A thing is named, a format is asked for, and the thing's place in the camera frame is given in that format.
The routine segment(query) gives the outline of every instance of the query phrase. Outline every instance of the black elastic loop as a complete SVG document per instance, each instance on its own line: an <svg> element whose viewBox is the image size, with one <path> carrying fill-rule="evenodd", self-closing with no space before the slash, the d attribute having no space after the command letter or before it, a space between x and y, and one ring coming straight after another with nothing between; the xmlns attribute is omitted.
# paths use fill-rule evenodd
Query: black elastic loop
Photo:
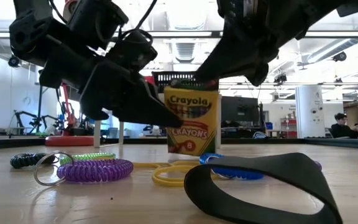
<svg viewBox="0 0 358 224"><path fill-rule="evenodd" d="M324 203L313 215L286 212L244 202L216 186L211 178L213 167L260 172L293 185ZM244 224L342 224L336 203L323 173L302 153L243 158L225 156L196 166L185 177L190 200L208 215Z"/></svg>

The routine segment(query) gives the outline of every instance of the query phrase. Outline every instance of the person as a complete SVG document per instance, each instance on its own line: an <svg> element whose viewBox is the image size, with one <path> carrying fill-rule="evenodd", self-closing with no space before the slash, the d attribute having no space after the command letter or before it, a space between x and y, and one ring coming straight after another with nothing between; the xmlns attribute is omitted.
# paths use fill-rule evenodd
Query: person
<svg viewBox="0 0 358 224"><path fill-rule="evenodd" d="M358 127L353 126L350 128L346 125L347 116L342 113L335 115L336 124L331 126L331 134L334 138L349 137L352 139L358 138Z"/></svg>

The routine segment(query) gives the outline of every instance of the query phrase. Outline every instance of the white pillar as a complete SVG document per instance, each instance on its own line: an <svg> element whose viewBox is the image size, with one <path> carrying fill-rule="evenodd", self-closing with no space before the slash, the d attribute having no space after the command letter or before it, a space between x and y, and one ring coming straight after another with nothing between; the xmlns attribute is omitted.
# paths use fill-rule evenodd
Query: white pillar
<svg viewBox="0 0 358 224"><path fill-rule="evenodd" d="M119 139L118 144L121 146L124 144L124 122L119 122Z"/></svg>
<svg viewBox="0 0 358 224"><path fill-rule="evenodd" d="M325 137L321 86L299 86L295 90L295 99L298 138Z"/></svg>
<svg viewBox="0 0 358 224"><path fill-rule="evenodd" d="M100 147L100 126L102 121L94 121L94 130L93 130L93 147Z"/></svg>
<svg viewBox="0 0 358 224"><path fill-rule="evenodd" d="M222 95L218 96L218 103L216 105L216 134L215 134L215 147L221 148L221 115L222 115Z"/></svg>

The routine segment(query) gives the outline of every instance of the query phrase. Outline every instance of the black basket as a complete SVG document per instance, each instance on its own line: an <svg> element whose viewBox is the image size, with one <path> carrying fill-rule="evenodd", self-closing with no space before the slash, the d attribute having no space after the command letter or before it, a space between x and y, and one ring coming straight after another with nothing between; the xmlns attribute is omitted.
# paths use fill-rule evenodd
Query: black basket
<svg viewBox="0 0 358 224"><path fill-rule="evenodd" d="M164 88L170 86L172 80L188 80L187 84L189 86L203 86L202 83L198 83L194 78L196 72L174 72L174 71L164 71L164 72L152 72L154 77L154 83L157 86L158 93L164 93ZM219 82L214 86L215 90L219 89Z"/></svg>

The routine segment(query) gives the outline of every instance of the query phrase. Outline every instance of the metal key ring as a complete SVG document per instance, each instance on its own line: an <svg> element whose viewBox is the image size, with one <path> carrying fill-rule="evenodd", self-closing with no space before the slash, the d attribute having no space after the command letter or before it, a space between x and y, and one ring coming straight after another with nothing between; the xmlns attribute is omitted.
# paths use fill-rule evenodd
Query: metal key ring
<svg viewBox="0 0 358 224"><path fill-rule="evenodd" d="M38 184L42 185L42 186L55 186L55 185L58 185L58 184L61 184L63 183L65 180L66 180L66 177L63 177L61 179L58 179L52 183L44 183L44 182L41 182L39 179L38 179L38 169L39 167L41 166L41 164L47 160L49 157L51 156L54 156L56 154L63 154L63 155L66 155L67 157L69 157L71 159L71 164L74 165L74 158L70 155L70 154L67 154L65 152L60 152L60 151L55 151L55 152L51 152L50 154L47 154L46 156L44 156L43 158L41 158L38 163L35 165L35 168L34 168L34 179L35 181L37 181Z"/></svg>
<svg viewBox="0 0 358 224"><path fill-rule="evenodd" d="M208 163L211 158L220 158L220 157L218 157L218 156L209 156L208 158L206 158L205 163ZM211 172L213 174L217 175L220 179L224 179L224 180L232 179L232 177L227 177L225 175L215 173L215 171L213 169L211 169Z"/></svg>
<svg viewBox="0 0 358 224"><path fill-rule="evenodd" d="M56 161L53 161L53 163L51 163L51 164L56 164L56 163L58 163L58 162L60 161L60 158L59 158L59 157L55 156L55 158L56 158L57 160L56 160Z"/></svg>

